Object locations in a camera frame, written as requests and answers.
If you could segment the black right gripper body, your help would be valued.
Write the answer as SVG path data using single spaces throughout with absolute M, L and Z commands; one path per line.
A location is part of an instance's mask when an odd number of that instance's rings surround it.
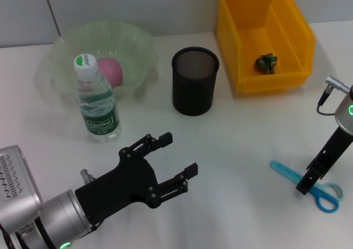
M 325 175 L 351 143 L 352 135 L 338 127 L 318 155 L 308 165 L 307 170 L 315 170 L 320 175 Z

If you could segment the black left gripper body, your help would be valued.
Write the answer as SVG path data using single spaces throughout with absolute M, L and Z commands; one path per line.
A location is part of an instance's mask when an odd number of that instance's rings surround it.
M 97 224 L 134 202 L 150 208 L 161 205 L 161 189 L 151 165 L 145 159 L 151 150 L 119 152 L 116 168 L 75 190 L 91 224 Z

